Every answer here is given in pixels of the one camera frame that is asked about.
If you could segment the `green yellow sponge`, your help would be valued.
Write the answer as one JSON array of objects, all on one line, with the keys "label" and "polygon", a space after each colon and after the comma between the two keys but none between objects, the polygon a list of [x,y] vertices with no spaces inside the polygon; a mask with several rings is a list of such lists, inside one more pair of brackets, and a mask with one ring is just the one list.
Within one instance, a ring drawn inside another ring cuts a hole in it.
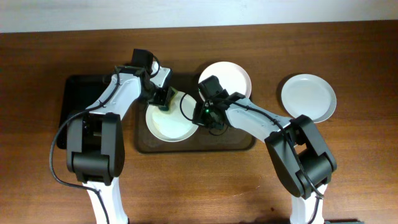
[{"label": "green yellow sponge", "polygon": [[167,89],[163,89],[160,94],[160,105],[158,106],[158,108],[161,111],[169,111],[171,102],[177,93],[178,91],[171,86]]}]

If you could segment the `white plate bottom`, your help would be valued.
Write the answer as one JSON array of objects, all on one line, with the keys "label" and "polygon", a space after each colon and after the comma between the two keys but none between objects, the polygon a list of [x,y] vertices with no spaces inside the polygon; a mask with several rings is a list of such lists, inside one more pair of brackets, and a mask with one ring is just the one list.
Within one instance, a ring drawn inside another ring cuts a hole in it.
[{"label": "white plate bottom", "polygon": [[180,102],[185,93],[178,91],[170,102],[168,111],[161,111],[159,107],[149,105],[146,109],[146,125],[149,131],[165,142],[179,142],[192,136],[198,129],[181,113]]}]

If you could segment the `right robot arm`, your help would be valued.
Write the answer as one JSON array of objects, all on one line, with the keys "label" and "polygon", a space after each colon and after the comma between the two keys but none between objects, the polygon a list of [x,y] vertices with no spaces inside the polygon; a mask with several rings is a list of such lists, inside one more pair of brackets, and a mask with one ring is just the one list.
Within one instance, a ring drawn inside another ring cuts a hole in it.
[{"label": "right robot arm", "polygon": [[209,129],[229,126],[264,142],[292,196],[290,222],[325,223],[324,193],[337,165],[315,123],[305,115],[279,116],[238,92],[229,94],[214,75],[199,82],[198,90],[204,100],[195,107],[193,123]]}]

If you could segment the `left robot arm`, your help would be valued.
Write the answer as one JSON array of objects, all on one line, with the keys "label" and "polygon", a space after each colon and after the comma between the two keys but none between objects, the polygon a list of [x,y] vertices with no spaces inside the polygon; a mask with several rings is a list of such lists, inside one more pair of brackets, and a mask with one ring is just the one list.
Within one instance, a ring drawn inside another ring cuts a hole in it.
[{"label": "left robot arm", "polygon": [[67,168],[90,197],[97,223],[129,223],[119,176],[125,150],[122,120],[136,101],[169,108],[172,70],[148,50],[133,51],[129,65],[115,67],[99,98],[67,122]]}]

